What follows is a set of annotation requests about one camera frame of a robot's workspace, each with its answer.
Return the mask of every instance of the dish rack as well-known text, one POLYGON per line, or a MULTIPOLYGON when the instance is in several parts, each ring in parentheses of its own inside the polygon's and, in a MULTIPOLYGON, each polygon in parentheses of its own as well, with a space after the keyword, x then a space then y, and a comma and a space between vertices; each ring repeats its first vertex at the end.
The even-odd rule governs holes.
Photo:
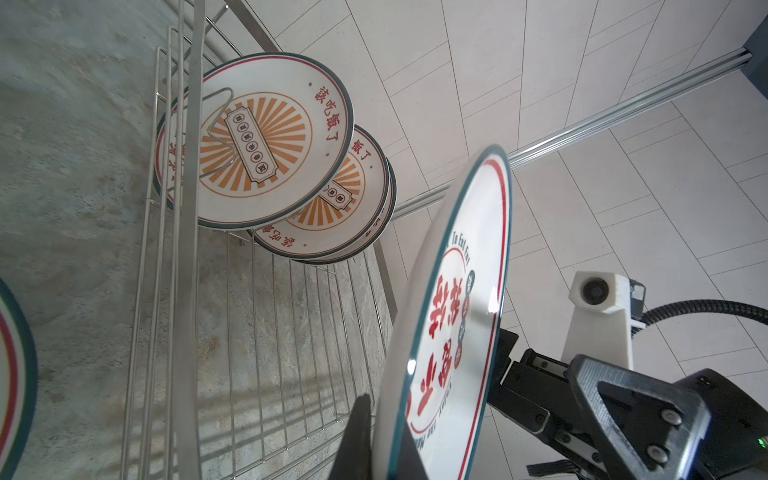
MULTIPOLYGON (((199 114, 189 78, 217 64, 198 34, 212 28, 239 54, 199 12, 185 35, 184 2, 155 51, 150 151, 159 104, 170 117, 190 86, 184 108, 199 114)), ((310 266, 198 227, 199 179, 161 187, 182 206, 169 209, 149 157, 120 478, 327 478, 355 398, 376 407, 392 321, 375 255, 310 266)), ((187 172, 197 160, 188 148, 187 172)))

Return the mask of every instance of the plate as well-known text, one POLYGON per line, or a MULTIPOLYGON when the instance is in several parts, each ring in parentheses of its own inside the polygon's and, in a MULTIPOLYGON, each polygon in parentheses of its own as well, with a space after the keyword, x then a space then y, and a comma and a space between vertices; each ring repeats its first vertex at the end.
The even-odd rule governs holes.
POLYGON ((29 325, 0 280, 0 478, 11 478, 29 437, 38 391, 38 361, 29 325))
POLYGON ((395 211, 395 203, 397 202, 397 182, 395 181, 395 171, 392 169, 392 165, 389 165, 389 189, 387 190, 386 200, 384 200, 384 210, 376 218, 376 222, 368 229, 365 235, 360 237, 355 243, 347 248, 341 249, 337 253, 331 253, 326 257, 320 257, 311 260, 301 260, 304 263, 312 265, 325 265, 328 263, 336 263, 344 261, 348 258, 352 258, 358 253, 368 248, 373 242, 377 241, 381 234, 384 233, 384 229, 389 225, 389 219, 392 218, 392 213, 395 211))
MULTIPOLYGON (((203 95, 198 215, 204 227, 240 230, 288 217, 311 201, 344 161, 353 134, 352 102, 341 80, 311 58, 287 53, 238 58, 204 75, 203 95)), ((170 137, 165 117, 158 126, 158 192, 166 141, 173 185, 177 117, 174 105, 170 137)), ((167 198, 172 205, 173 190, 167 198)))
POLYGON ((262 247, 294 259, 338 252, 366 235, 384 209, 389 166, 379 144, 355 126, 352 146, 320 193, 290 218, 255 229, 262 247))
POLYGON ((429 478, 464 479, 480 432, 511 234, 511 173, 493 145, 454 180, 412 269, 381 382, 373 478, 409 429, 429 478))

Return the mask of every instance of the braided cable sleeve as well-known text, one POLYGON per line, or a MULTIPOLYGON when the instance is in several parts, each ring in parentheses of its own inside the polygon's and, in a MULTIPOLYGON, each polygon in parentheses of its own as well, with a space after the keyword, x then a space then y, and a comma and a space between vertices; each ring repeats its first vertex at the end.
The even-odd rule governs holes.
POLYGON ((768 325, 768 310, 730 300, 685 300, 683 302, 668 303, 667 305, 648 310, 643 314, 642 320, 646 325, 653 325, 663 319, 688 313, 724 313, 726 315, 737 315, 756 320, 763 325, 768 325))

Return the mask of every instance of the stacked plates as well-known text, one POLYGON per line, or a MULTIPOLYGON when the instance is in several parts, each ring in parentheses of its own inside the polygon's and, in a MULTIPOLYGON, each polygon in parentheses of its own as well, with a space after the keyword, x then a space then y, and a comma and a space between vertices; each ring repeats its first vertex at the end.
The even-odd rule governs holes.
MULTIPOLYGON (((396 201, 392 168, 354 125, 349 94, 327 67, 250 55, 206 73, 203 95, 200 225, 249 229, 265 248, 307 263, 349 258, 383 232, 396 201)), ((178 118, 174 105, 155 145, 155 187, 171 207, 178 118)))

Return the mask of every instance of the metal rod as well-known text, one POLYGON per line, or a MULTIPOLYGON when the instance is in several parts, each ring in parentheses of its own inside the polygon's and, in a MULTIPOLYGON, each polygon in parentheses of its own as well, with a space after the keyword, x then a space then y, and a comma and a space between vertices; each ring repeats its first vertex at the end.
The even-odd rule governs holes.
POLYGON ((366 361, 366 372, 368 373, 368 386, 371 387, 371 406, 376 405, 376 394, 371 380, 371 367, 368 364, 368 352, 366 351, 366 338, 362 334, 362 324, 360 322, 360 310, 357 307, 357 295, 355 294, 355 283, 352 281, 352 268, 349 266, 349 260, 346 261, 346 271, 349 272, 349 288, 352 290, 352 302, 355 304, 355 316, 357 317, 357 328, 360 331, 360 344, 362 345, 362 358, 366 361))
MULTIPOLYGON (((732 71, 740 69, 750 58, 752 58, 752 54, 741 48, 716 58, 699 68, 683 73, 655 88, 651 88, 649 91, 635 95, 593 117, 567 127, 550 137, 507 154, 509 168, 512 170, 519 168, 528 162, 573 144, 589 135, 596 134, 651 108, 655 108, 713 80, 717 80, 732 71)), ((451 182, 448 182, 402 202, 395 207, 392 221, 439 202, 445 196, 445 192, 450 186, 451 182)))
MULTIPOLYGON (((152 118, 157 118, 157 91, 160 77, 160 47, 154 52, 154 90, 152 93, 152 118)), ((127 474, 127 464, 131 453, 131 416, 134 408, 134 388, 136 386, 136 355, 139 334, 139 319, 141 318, 141 291, 144 288, 144 268, 147 256, 147 237, 149 234, 149 209, 152 200, 152 167, 154 164, 154 143, 157 141, 157 131, 154 125, 151 125, 152 142, 150 144, 149 154, 149 172, 147 174, 147 193, 144 198, 144 225, 141 228, 141 256, 139 257, 139 272, 136 282, 136 302, 134 303, 134 328, 131 332, 131 356, 128 360, 128 385, 125 399, 125 412, 123 423, 123 442, 120 454, 120 479, 123 480, 127 474)))

